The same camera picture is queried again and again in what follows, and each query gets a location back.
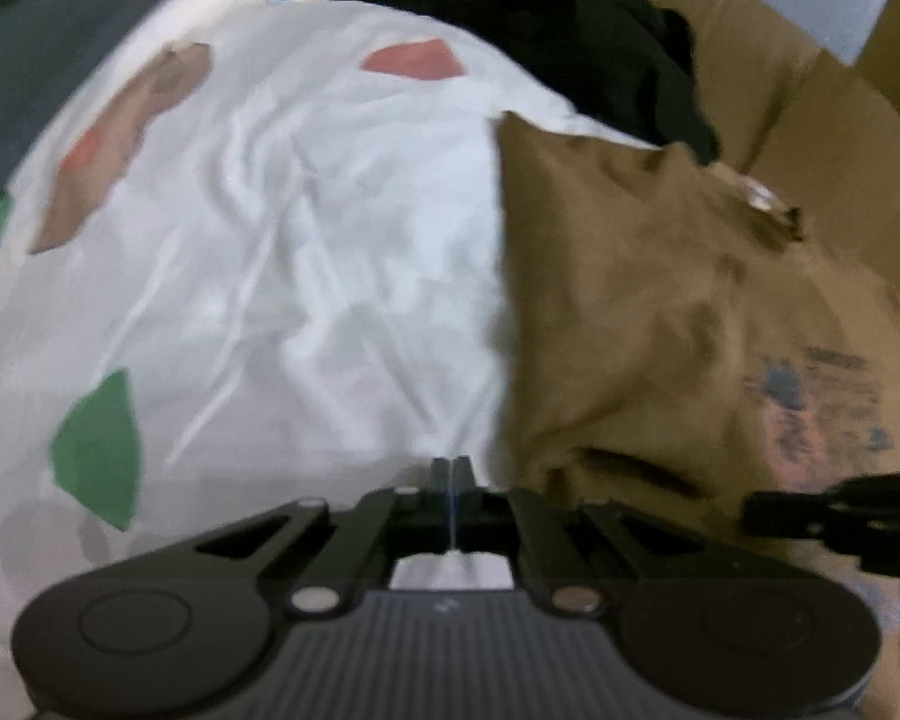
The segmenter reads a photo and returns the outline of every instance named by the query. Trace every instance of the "white fabric with colored patches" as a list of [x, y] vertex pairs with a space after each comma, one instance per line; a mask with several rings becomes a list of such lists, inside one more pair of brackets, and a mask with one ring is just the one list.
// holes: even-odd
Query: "white fabric with colored patches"
[[[494, 120], [636, 141], [482, 41], [355, 2], [240, 8], [192, 35], [197, 93], [155, 121], [108, 204], [37, 257], [56, 165], [164, 39], [89, 79], [16, 173], [0, 247], [0, 720], [29, 711], [7, 643], [56, 581], [322, 495], [354, 502], [471, 455], [506, 483], [509, 314]], [[361, 71], [442, 39], [467, 75]], [[68, 410], [125, 368], [143, 478], [126, 533], [53, 483]], [[404, 577], [419, 586], [424, 576]]]

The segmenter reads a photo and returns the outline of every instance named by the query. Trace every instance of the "brown fabric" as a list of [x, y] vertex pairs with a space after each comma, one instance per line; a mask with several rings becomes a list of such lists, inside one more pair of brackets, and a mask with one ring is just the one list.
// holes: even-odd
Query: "brown fabric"
[[521, 482], [850, 584], [890, 633], [866, 716], [900, 720], [900, 583], [735, 526], [754, 490], [900, 470], [898, 294], [684, 146], [636, 151], [514, 116], [499, 139]]
[[180, 52], [164, 52], [113, 98], [60, 163], [31, 254], [74, 239], [140, 151], [146, 126], [194, 93], [210, 68], [209, 46], [197, 44]]

